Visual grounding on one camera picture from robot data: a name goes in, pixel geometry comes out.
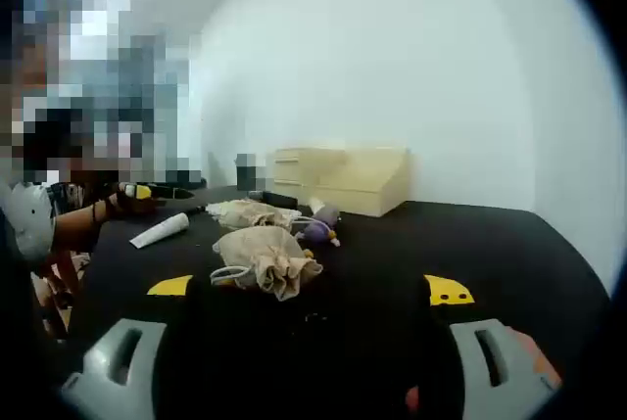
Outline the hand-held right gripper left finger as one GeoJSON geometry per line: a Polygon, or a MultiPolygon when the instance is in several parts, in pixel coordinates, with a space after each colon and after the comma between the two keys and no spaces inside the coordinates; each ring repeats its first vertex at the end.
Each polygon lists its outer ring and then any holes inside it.
{"type": "Polygon", "coordinates": [[[226,419],[226,343],[235,290],[192,279],[162,320],[122,318],[60,389],[81,419],[226,419]]]}

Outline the person's right hand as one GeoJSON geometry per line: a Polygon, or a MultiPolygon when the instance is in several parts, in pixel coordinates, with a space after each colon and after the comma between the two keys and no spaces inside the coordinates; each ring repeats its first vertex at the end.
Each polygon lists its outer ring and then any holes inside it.
{"type": "Polygon", "coordinates": [[[531,366],[534,374],[540,376],[548,386],[556,391],[562,387],[562,379],[555,367],[545,356],[536,341],[528,334],[507,326],[522,350],[523,360],[531,366]]]}

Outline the person's left hand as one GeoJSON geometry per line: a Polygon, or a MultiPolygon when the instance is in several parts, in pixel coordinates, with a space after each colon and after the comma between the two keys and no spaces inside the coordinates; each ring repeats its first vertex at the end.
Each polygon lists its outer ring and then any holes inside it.
{"type": "Polygon", "coordinates": [[[106,214],[109,219],[122,219],[151,213],[163,207],[166,202],[151,198],[139,200],[130,198],[123,192],[117,192],[104,200],[106,214]]]}

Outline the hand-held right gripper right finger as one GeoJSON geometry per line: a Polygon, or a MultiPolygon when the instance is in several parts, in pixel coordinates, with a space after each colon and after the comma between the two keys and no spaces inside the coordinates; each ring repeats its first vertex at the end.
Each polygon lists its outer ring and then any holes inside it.
{"type": "Polygon", "coordinates": [[[403,409],[411,419],[530,419],[552,390],[522,358],[497,318],[453,322],[445,310],[474,302],[460,283],[423,275],[417,283],[403,409]]]}

